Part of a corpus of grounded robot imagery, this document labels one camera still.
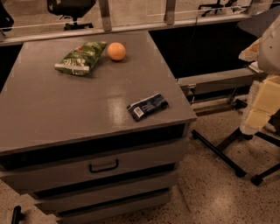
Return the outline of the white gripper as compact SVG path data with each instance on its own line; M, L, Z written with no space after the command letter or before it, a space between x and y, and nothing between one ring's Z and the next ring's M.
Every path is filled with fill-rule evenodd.
M263 81L255 80L251 89L251 109L243 112L240 124L241 133L245 135L254 135L260 131L280 109L280 76L269 75Z

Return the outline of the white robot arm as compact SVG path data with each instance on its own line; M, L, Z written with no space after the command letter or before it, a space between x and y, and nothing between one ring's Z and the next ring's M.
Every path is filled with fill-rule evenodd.
M277 16L263 35L239 54L239 59L252 61L268 76L254 81L248 95L240 131L254 135L280 109L280 16Z

